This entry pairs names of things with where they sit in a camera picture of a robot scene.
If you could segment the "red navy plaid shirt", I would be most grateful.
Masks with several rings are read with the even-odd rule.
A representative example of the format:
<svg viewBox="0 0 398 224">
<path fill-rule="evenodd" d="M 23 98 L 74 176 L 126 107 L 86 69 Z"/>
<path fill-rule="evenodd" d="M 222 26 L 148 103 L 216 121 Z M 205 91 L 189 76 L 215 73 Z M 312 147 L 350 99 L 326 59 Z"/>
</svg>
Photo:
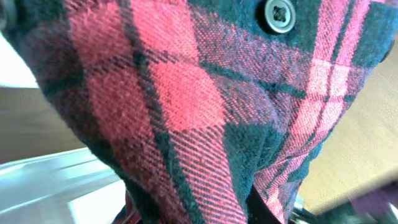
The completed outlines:
<svg viewBox="0 0 398 224">
<path fill-rule="evenodd" d="M 287 223 L 397 2 L 12 0 L 1 32 L 124 181 L 116 223 Z"/>
</svg>

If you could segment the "clear plastic storage bin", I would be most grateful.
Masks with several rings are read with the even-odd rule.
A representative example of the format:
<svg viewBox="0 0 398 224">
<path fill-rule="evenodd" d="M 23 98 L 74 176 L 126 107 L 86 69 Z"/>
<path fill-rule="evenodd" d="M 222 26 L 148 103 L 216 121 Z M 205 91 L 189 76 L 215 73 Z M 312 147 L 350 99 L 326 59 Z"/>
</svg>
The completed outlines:
<svg viewBox="0 0 398 224">
<path fill-rule="evenodd" d="M 111 223 L 125 185 L 87 148 L 1 165 L 1 223 Z"/>
</svg>

